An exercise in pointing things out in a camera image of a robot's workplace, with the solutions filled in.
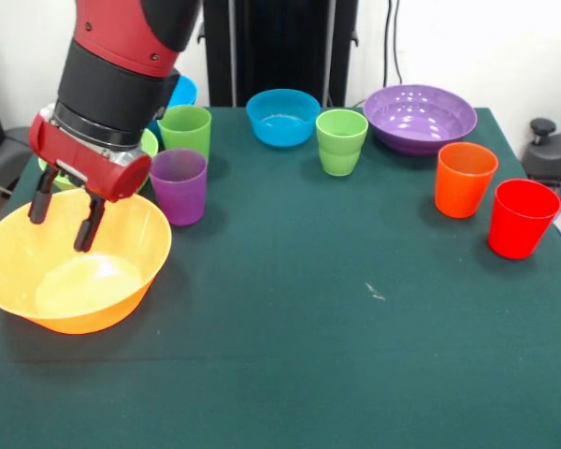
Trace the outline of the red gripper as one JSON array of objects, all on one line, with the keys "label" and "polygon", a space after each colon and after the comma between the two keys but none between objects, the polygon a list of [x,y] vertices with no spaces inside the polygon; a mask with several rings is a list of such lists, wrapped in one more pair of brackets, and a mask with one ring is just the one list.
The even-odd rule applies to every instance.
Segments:
[{"label": "red gripper", "polygon": [[82,181],[91,199],[89,215],[81,222],[74,249],[89,252],[105,212],[105,200],[116,202],[133,195],[148,177],[151,158],[140,149],[116,154],[96,150],[41,115],[36,115],[32,123],[30,143],[33,152],[47,164],[28,210],[30,222],[45,221],[58,172],[73,175]]}]

